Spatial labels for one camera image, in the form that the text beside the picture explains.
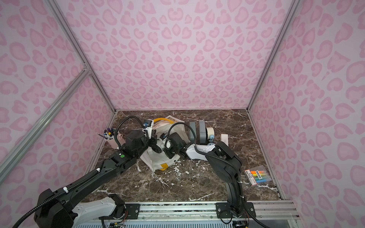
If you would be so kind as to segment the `white square alarm clock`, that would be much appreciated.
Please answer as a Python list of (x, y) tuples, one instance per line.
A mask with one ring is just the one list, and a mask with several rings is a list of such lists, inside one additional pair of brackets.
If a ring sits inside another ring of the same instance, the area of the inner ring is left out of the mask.
[(221, 134), (221, 141), (229, 146), (229, 136), (228, 134)]

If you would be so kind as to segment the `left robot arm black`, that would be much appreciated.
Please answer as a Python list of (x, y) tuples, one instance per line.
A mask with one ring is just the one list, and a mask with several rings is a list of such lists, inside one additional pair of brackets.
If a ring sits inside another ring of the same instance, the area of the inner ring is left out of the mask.
[(81, 201), (109, 180), (125, 173), (155, 143), (156, 132), (133, 130), (117, 152), (77, 181), (54, 192), (45, 190), (30, 211), (40, 228), (73, 228), (96, 218), (125, 219), (125, 202), (117, 194), (82, 204)]

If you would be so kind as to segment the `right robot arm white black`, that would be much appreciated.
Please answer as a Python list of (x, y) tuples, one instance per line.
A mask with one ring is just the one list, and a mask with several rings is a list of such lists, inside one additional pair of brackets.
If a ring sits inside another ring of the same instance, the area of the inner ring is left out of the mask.
[(197, 145), (185, 142), (177, 133), (164, 140), (167, 155), (178, 154), (190, 160), (207, 161), (216, 175), (226, 184), (230, 213), (239, 217), (244, 211), (243, 190), (240, 184), (242, 162), (238, 155), (224, 142), (214, 145)]

